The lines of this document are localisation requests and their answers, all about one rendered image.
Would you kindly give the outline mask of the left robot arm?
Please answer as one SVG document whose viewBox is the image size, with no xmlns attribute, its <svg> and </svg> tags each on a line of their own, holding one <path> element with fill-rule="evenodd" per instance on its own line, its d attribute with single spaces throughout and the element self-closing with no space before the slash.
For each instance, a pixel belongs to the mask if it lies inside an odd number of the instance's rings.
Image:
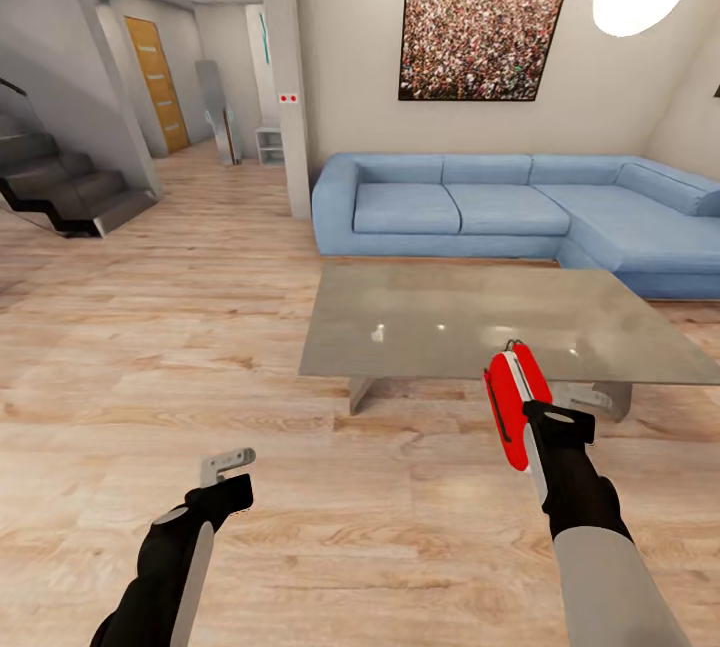
<svg viewBox="0 0 720 647">
<path fill-rule="evenodd" d="M 188 647 L 214 535 L 229 514 L 253 503 L 249 474 L 225 479 L 221 472 L 255 460 L 253 448 L 239 448 L 201 462 L 200 488 L 150 525 L 139 549 L 138 578 L 90 647 Z"/>
</svg>

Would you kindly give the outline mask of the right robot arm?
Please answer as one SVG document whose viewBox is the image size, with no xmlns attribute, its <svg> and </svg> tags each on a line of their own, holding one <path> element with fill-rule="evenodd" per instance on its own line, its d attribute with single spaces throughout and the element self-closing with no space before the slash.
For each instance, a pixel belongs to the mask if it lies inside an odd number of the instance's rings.
<svg viewBox="0 0 720 647">
<path fill-rule="evenodd" d="M 614 410 L 606 393 L 555 382 L 552 404 L 524 401 L 523 441 L 556 553 L 569 647 L 693 647 L 650 574 L 610 479 L 585 444 L 594 414 Z"/>
</svg>

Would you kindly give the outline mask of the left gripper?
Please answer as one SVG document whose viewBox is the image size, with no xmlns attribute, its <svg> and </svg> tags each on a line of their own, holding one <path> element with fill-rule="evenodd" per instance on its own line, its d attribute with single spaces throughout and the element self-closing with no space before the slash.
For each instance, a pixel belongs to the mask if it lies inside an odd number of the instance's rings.
<svg viewBox="0 0 720 647">
<path fill-rule="evenodd" d="M 192 502 L 201 497 L 214 498 L 222 510 L 221 524 L 229 514 L 249 508 L 253 503 L 253 493 L 249 474 L 243 474 L 225 479 L 224 482 L 207 487 L 195 488 L 185 494 L 185 502 Z"/>
</svg>

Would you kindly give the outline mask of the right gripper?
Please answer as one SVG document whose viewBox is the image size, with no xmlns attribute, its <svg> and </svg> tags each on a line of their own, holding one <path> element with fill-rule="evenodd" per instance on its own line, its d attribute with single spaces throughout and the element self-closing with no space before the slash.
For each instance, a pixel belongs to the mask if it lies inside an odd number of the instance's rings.
<svg viewBox="0 0 720 647">
<path fill-rule="evenodd" d="M 582 432 L 585 444 L 591 444 L 594 442 L 595 433 L 595 422 L 596 418 L 594 414 L 587 414 L 587 412 L 579 412 L 578 410 L 559 408 L 552 404 L 543 402 L 542 400 L 531 400 L 524 401 L 522 414 L 528 416 L 528 421 L 534 422 L 537 418 L 543 415 L 543 412 L 547 410 L 554 410 L 555 412 L 562 412 L 573 417 L 577 423 L 577 428 Z"/>
</svg>

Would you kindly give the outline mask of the radio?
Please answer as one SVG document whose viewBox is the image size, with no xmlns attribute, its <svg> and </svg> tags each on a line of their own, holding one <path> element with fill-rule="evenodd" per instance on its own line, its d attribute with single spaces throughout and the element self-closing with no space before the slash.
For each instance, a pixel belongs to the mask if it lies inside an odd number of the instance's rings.
<svg viewBox="0 0 720 647">
<path fill-rule="evenodd" d="M 496 355 L 485 380 L 506 457 L 522 473 L 532 473 L 523 441 L 528 416 L 522 414 L 524 401 L 554 401 L 548 382 L 528 345 L 510 339 L 506 350 Z"/>
</svg>

